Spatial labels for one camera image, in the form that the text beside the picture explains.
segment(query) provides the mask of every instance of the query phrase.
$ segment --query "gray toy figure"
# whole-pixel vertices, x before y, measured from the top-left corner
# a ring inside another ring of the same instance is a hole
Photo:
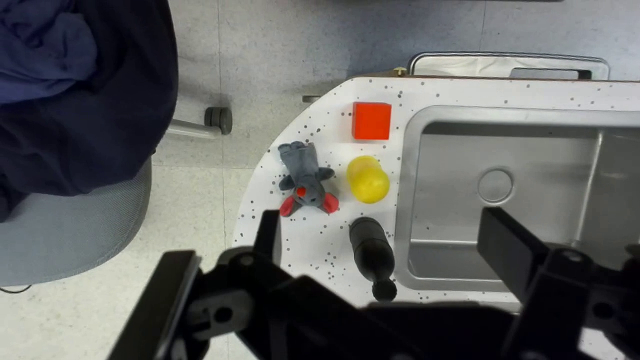
[[[279,159],[287,170],[279,191],[293,191],[279,206],[279,216],[287,218],[302,206],[322,208],[326,214],[338,210],[340,202],[326,193],[322,183],[333,177],[333,170],[317,166],[314,145],[291,142],[278,147]]]

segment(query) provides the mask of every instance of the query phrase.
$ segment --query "dark blue fabric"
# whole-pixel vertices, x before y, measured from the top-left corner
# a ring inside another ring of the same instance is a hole
[[[130,181],[172,120],[167,2],[77,0],[77,13],[98,44],[95,74],[59,97],[0,107],[0,175],[11,193],[84,195]]]
[[[75,0],[0,0],[0,104],[45,98],[95,71],[95,41]]]

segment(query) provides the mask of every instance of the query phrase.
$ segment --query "yellow toy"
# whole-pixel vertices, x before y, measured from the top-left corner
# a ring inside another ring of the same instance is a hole
[[[357,157],[346,170],[348,186],[364,204],[380,202],[390,188],[390,178],[374,157]]]

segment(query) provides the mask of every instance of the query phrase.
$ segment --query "orange cube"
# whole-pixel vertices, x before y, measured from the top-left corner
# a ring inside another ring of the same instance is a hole
[[[353,103],[353,138],[387,140],[392,131],[392,107],[381,103]]]

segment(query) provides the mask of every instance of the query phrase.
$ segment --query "black cylinder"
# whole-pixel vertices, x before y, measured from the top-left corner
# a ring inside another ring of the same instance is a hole
[[[374,299],[390,303],[396,299],[396,284],[390,281],[396,262],[383,228],[374,218],[357,218],[349,227],[349,243],[360,274],[374,282]]]

